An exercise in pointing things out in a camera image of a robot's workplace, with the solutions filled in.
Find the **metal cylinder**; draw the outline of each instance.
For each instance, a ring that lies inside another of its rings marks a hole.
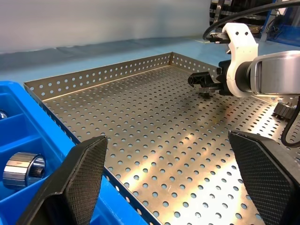
[[[21,190],[45,175],[46,160],[41,154],[18,152],[6,163],[3,172],[3,185],[6,188]]]
[[[7,117],[7,113],[0,109],[0,120],[6,119]]]

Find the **metal tray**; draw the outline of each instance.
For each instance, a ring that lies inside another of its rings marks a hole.
[[[75,143],[108,136],[105,175],[147,223],[264,224],[227,134],[280,142],[286,123],[266,98],[198,97],[187,79],[203,71],[216,78],[216,67],[171,52],[24,86]],[[299,149],[284,149],[299,160]]]

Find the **white wall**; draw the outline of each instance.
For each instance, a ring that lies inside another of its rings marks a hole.
[[[201,34],[210,0],[0,0],[0,53]]]

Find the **black cable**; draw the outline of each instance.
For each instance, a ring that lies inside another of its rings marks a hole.
[[[268,25],[266,26],[266,28],[267,28],[268,31],[270,30],[270,25],[271,25],[271,23],[274,22],[274,20],[275,20],[275,19],[271,20],[270,23],[268,23]]]
[[[289,132],[292,124],[294,123],[294,121],[296,120],[298,114],[300,112],[300,97],[298,97],[298,103],[297,103],[297,106],[296,106],[296,109],[290,119],[290,121],[287,123],[286,127],[284,128],[283,132],[282,132],[282,135],[281,135],[281,142],[284,146],[286,147],[291,147],[291,148],[297,148],[297,147],[300,147],[300,141],[296,142],[296,143],[288,143],[286,141],[286,136],[287,136],[287,133]]]
[[[294,7],[294,6],[300,6],[300,0],[289,0],[289,1],[271,3],[271,4],[264,5],[264,6],[247,9],[245,11],[227,16],[226,18],[215,22],[208,29],[206,29],[206,31],[203,34],[203,39],[207,40],[207,36],[210,34],[210,32],[224,23],[228,23],[233,20],[243,18],[247,15],[262,13],[262,12],[272,10],[272,9],[277,9],[277,8],[287,8],[287,7]]]

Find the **blue plastic bin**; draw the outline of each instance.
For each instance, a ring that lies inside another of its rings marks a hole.
[[[49,176],[74,144],[15,82],[0,82],[0,109],[8,115],[7,119],[0,120],[0,224],[10,225],[16,223],[46,178],[20,191],[5,188],[2,174],[9,158],[17,152],[41,153],[46,158],[46,175]],[[103,177],[90,224],[146,223]]]

